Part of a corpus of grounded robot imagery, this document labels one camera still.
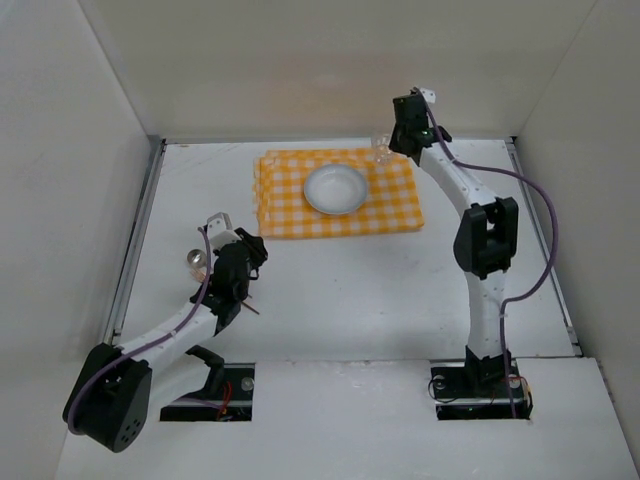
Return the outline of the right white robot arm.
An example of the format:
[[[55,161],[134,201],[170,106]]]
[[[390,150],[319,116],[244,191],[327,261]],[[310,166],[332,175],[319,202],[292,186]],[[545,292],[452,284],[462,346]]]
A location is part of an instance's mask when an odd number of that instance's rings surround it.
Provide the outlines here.
[[[441,401],[499,397],[511,361],[501,306],[517,249],[518,204],[511,197],[498,197],[456,163],[447,147],[451,138],[431,119],[422,92],[394,98],[393,108],[390,150],[429,174],[460,217],[453,254],[468,286],[470,331],[464,364],[432,370],[434,393]]]

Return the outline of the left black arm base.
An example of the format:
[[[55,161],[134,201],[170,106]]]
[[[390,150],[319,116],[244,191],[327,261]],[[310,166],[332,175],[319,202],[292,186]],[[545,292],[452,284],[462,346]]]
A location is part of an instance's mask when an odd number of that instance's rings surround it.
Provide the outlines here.
[[[160,422],[169,423],[230,423],[250,422],[253,415],[255,365],[227,363],[220,355],[194,346],[184,359],[195,360],[204,367],[202,384],[187,390],[159,413]]]

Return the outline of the clear plastic cup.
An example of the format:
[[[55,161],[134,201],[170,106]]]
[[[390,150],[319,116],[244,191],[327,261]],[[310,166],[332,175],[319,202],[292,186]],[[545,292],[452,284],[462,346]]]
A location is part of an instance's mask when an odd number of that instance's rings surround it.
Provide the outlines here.
[[[375,133],[371,137],[373,161],[381,166],[389,165],[394,159],[394,152],[389,148],[391,136],[386,133]]]

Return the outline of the white round bowl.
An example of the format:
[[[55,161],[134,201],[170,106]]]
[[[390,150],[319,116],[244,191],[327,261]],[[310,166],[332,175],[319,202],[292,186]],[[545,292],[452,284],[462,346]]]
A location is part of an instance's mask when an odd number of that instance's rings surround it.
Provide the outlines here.
[[[305,179],[303,194],[316,211],[327,215],[346,215],[358,210],[368,196],[364,175],[343,164],[314,169]]]

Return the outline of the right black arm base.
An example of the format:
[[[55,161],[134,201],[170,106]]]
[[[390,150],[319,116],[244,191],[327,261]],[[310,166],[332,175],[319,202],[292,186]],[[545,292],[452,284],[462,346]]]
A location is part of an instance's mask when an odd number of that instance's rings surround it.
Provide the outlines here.
[[[501,355],[477,359],[471,351],[462,361],[436,362],[427,389],[441,420],[528,420],[533,397],[515,360],[504,368]]]

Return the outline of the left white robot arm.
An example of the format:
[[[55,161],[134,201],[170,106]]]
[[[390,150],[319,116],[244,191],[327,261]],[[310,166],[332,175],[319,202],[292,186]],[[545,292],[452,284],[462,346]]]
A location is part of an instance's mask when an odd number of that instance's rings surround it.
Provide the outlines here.
[[[155,329],[128,343],[92,348],[62,413],[70,433],[114,453],[125,450],[144,427],[161,373],[187,355],[203,364],[182,382],[171,383],[169,391],[181,397],[198,388],[219,388],[224,360],[202,344],[240,313],[268,252],[262,237],[242,228],[214,233],[205,226],[199,232],[205,240],[206,270],[198,290]]]

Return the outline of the yellow white checkered cloth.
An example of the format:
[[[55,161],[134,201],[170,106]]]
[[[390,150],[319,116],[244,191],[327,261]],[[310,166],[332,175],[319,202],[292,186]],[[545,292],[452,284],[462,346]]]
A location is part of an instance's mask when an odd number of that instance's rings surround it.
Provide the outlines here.
[[[277,239],[404,233],[425,224],[410,160],[370,148],[269,150],[254,162],[259,232]]]

